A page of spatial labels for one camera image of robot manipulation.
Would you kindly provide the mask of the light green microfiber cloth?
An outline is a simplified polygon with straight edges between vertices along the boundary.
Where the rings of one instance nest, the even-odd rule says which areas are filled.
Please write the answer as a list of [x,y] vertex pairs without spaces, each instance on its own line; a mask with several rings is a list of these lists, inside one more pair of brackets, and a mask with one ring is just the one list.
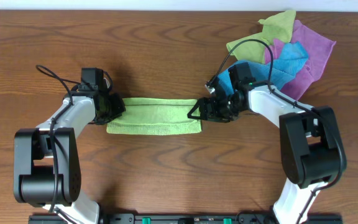
[[109,134],[177,135],[201,132],[201,121],[187,114],[195,99],[125,98],[122,116],[108,123]]

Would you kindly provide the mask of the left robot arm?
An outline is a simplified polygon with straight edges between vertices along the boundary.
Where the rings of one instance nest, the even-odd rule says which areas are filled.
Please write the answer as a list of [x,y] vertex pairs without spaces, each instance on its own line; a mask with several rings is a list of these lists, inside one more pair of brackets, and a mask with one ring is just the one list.
[[31,215],[29,223],[111,223],[81,188],[76,140],[87,125],[120,117],[124,102],[112,92],[109,74],[99,68],[82,68],[81,80],[66,91],[48,120],[15,133],[14,197],[48,211]]

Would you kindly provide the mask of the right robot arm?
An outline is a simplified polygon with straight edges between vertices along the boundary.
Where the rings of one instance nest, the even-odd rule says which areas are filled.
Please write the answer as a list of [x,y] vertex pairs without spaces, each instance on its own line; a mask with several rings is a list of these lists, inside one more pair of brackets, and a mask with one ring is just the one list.
[[235,121],[243,111],[267,118],[280,131],[280,156],[287,177],[273,205],[275,223],[306,223],[316,196],[336,185],[346,156],[332,108],[299,103],[269,79],[258,80],[247,62],[206,84],[211,97],[200,98],[188,118],[218,123]]

